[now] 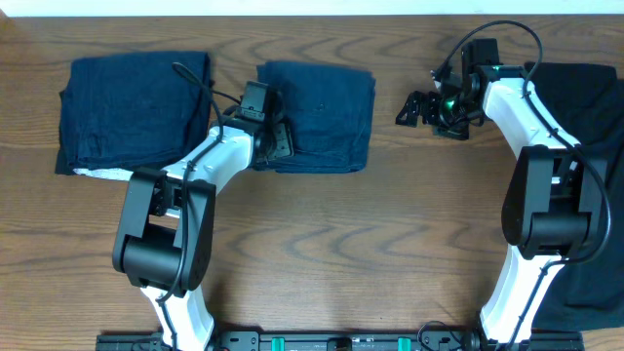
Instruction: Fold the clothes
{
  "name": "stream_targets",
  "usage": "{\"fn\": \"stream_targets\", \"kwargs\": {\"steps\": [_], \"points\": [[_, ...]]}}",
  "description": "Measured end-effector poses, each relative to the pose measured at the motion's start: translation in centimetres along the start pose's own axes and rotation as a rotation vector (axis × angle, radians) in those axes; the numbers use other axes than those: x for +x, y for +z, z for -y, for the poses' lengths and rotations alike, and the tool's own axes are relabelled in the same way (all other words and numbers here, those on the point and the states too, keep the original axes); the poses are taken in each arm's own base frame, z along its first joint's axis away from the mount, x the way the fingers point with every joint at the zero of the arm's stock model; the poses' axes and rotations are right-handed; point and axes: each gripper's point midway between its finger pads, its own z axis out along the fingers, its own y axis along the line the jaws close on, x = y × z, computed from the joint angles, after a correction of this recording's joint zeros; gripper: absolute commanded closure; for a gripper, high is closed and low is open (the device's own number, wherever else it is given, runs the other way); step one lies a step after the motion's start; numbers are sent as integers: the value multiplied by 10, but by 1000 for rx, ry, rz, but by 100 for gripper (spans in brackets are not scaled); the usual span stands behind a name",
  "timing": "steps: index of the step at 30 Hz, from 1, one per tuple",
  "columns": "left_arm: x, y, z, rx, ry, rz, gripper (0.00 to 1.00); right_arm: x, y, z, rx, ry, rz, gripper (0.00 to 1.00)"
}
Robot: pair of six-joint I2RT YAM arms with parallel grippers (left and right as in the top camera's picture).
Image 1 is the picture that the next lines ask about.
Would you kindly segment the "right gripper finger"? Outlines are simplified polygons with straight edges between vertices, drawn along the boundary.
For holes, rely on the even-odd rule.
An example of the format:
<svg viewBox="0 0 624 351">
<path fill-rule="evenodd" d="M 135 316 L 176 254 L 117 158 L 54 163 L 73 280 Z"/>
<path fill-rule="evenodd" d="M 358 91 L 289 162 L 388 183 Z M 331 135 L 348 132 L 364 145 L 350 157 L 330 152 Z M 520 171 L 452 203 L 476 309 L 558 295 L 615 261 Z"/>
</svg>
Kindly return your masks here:
<svg viewBox="0 0 624 351">
<path fill-rule="evenodd" d="M 395 124 L 399 126 L 406 126 L 416 128 L 418 125 L 418 119 L 421 116 L 421 106 L 419 104 L 405 105 L 395 118 Z"/>
<path fill-rule="evenodd" d="M 430 102 L 430 95 L 414 91 L 408 95 L 407 108 L 426 108 Z"/>
</svg>

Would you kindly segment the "blue denim shorts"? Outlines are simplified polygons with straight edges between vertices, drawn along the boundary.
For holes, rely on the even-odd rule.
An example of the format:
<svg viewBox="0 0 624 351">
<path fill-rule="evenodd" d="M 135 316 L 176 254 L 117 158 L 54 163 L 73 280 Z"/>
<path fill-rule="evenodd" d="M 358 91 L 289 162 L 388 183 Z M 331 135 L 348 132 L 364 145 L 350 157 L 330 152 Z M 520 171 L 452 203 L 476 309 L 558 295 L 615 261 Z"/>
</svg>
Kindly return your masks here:
<svg viewBox="0 0 624 351">
<path fill-rule="evenodd" d="M 372 73 L 338 65 L 268 61 L 258 81 L 284 101 L 294 155 L 253 166 L 283 174 L 347 174 L 368 161 L 374 111 Z"/>
</svg>

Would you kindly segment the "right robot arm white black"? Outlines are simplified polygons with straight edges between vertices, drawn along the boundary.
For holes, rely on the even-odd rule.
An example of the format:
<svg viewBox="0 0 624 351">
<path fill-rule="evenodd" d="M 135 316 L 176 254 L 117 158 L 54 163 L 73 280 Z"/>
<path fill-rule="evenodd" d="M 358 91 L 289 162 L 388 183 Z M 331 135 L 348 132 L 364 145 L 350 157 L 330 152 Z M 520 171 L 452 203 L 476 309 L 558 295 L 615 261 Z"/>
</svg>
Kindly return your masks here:
<svg viewBox="0 0 624 351">
<path fill-rule="evenodd" d="M 579 140 L 540 101 L 532 77 L 517 65 L 471 63 L 461 75 L 445 69 L 434 75 L 435 91 L 410 93 L 396 117 L 399 125 L 423 123 L 456 139 L 489 119 L 516 157 L 501 209 L 507 252 L 493 293 L 468 331 L 441 322 L 422 327 L 414 343 L 423 350 L 584 347 L 577 331 L 534 331 L 531 324 L 558 273 L 605 245 L 605 162 L 581 155 Z"/>
</svg>

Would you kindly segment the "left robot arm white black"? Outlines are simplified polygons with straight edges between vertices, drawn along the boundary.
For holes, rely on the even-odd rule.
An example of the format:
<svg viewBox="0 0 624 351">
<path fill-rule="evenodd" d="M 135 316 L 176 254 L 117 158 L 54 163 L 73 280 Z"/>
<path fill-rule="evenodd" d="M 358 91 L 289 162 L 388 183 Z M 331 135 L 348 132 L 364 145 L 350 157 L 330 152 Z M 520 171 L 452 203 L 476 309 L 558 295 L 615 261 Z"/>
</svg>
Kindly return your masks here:
<svg viewBox="0 0 624 351">
<path fill-rule="evenodd" d="M 215 198 L 255 163 L 293 156 L 287 120 L 234 117 L 181 160 L 135 171 L 128 184 L 112 264 L 140 288 L 163 327 L 161 346 L 204 350 L 215 321 L 201 289 L 212 254 Z"/>
</svg>

